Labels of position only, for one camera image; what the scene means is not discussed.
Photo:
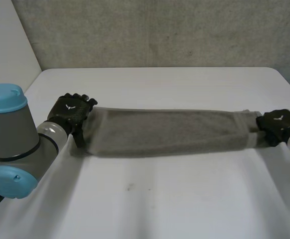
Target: white wall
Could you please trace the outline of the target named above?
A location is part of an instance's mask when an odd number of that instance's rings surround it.
[[[24,91],[41,68],[10,0],[0,0],[0,83],[14,83]]]

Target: gray wall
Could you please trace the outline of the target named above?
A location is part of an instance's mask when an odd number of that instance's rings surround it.
[[[268,66],[290,82],[290,0],[12,0],[43,70]]]

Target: gray cylinder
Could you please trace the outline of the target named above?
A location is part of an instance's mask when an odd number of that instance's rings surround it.
[[[27,153],[38,143],[39,135],[28,105],[14,112],[0,114],[0,159]]]

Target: gray cloth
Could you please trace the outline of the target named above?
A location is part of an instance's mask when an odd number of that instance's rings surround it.
[[[94,107],[86,150],[101,157],[208,153],[266,146],[258,112],[128,110]]]

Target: dark spot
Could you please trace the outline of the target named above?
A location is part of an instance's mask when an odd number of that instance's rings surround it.
[[[130,183],[127,191],[131,191],[134,188],[134,183]]]

